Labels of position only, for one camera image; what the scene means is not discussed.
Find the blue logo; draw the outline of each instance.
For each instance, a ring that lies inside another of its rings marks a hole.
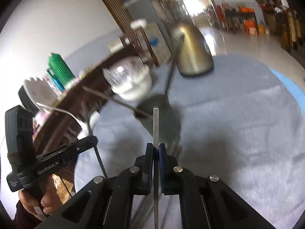
[[[149,40],[149,44],[151,46],[156,46],[158,44],[158,38],[157,37],[152,37],[150,40]]]

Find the gray cup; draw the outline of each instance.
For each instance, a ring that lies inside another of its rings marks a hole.
[[[167,95],[158,94],[147,98],[137,106],[137,109],[152,115],[154,107],[159,108],[159,143],[169,143],[177,139],[180,133],[180,121],[168,102]],[[135,112],[134,117],[153,136],[153,116],[145,117]]]

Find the floor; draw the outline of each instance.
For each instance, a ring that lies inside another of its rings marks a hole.
[[[278,37],[225,33],[211,27],[200,28],[200,31],[213,55],[238,52],[251,56],[281,72],[305,92],[305,69],[280,47]]]

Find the human hand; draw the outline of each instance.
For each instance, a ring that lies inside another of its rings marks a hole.
[[[59,196],[56,193],[56,188],[54,186],[53,178],[48,177],[45,186],[45,195],[42,197],[40,203],[44,207],[43,212],[45,214],[54,213],[61,205]],[[39,206],[39,202],[31,196],[25,189],[22,189],[18,192],[19,199],[25,208],[30,214],[33,214],[37,219],[40,219],[39,215],[35,212],[34,207]]]

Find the electric kettle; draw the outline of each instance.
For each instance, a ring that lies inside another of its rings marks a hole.
[[[182,76],[199,76],[214,68],[209,47],[196,26],[179,23],[172,30],[172,41],[178,51],[175,61]]]

